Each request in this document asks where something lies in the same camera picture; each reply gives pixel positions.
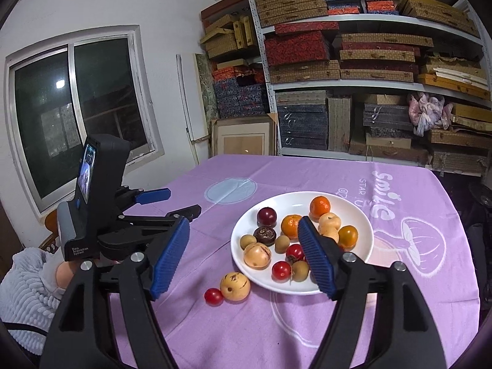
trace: screw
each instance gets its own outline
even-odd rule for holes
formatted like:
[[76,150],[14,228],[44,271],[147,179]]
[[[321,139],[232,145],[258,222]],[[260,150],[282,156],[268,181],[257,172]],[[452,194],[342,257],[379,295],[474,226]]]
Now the screw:
[[144,253],[138,251],[131,254],[130,259],[134,262],[142,262],[144,260],[144,257],[145,257]]
[[403,263],[403,262],[400,262],[400,261],[396,261],[393,266],[395,267],[395,269],[398,271],[398,272],[405,272],[407,270],[407,266]]
[[92,268],[92,261],[83,261],[80,264],[80,269],[83,271],[88,271],[90,268]]
[[345,252],[341,257],[346,262],[355,262],[357,260],[357,256],[353,252]]

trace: tablecloth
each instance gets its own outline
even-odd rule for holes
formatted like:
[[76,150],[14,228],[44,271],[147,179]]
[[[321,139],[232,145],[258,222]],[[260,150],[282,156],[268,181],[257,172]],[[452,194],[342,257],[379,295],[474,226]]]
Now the tablecloth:
[[[164,215],[200,204],[190,241],[169,291],[153,303],[158,323],[181,369],[307,368],[335,303],[326,295],[287,296],[252,284],[239,304],[210,307],[203,293],[236,270],[230,235],[253,205],[274,195],[311,190],[359,206],[375,231],[370,262],[408,266],[436,321],[448,366],[478,329],[478,286],[466,236],[447,193],[425,168],[301,157],[220,155],[174,180],[167,201],[127,213]],[[135,361],[121,305],[112,298],[121,358]],[[375,314],[368,296],[352,365],[365,360]]]

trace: window pane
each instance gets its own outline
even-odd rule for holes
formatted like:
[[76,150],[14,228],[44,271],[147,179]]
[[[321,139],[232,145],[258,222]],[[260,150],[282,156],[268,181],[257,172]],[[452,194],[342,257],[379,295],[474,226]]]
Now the window pane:
[[128,40],[111,39],[74,47],[75,73],[87,134],[109,133],[147,144],[138,110]]
[[15,71],[15,108],[24,154],[41,198],[77,177],[82,144],[73,113],[68,54]]

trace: orange tomato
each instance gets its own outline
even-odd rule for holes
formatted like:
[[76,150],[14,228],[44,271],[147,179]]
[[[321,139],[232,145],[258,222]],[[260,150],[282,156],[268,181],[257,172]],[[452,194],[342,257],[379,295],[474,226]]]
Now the orange tomato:
[[302,219],[301,215],[287,215],[280,225],[282,233],[284,233],[289,239],[295,240],[297,238],[297,226]]
[[342,248],[353,248],[357,243],[359,233],[357,229],[351,225],[344,226],[339,230],[338,245]]
[[309,204],[309,214],[315,220],[318,220],[321,215],[330,212],[330,209],[330,201],[324,196],[315,197]]

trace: white plate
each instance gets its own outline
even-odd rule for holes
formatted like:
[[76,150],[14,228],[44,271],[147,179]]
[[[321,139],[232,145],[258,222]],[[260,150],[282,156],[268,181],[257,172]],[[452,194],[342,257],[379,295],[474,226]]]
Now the white plate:
[[359,232],[359,239],[352,252],[357,254],[364,262],[367,262],[374,245],[374,234],[372,232],[371,223],[366,215],[356,205],[339,196],[321,193],[319,191],[296,191],[293,193],[280,194],[256,204],[236,223],[231,236],[232,258],[239,270],[244,273],[249,280],[261,287],[281,294],[311,295],[321,293],[318,286],[311,281],[310,277],[303,282],[287,281],[285,283],[280,283],[273,280],[272,266],[275,262],[283,261],[285,259],[285,254],[277,254],[273,245],[270,247],[272,252],[272,262],[266,269],[261,271],[250,268],[244,263],[243,250],[239,245],[239,240],[243,235],[253,234],[258,227],[256,224],[256,214],[260,209],[270,207],[276,211],[277,224],[275,226],[275,231],[277,236],[279,236],[281,234],[280,224],[282,223],[282,219],[291,214],[302,216],[308,215],[309,204],[313,198],[317,196],[325,196],[328,198],[331,204],[331,211],[340,217],[342,226],[352,225],[356,227]]

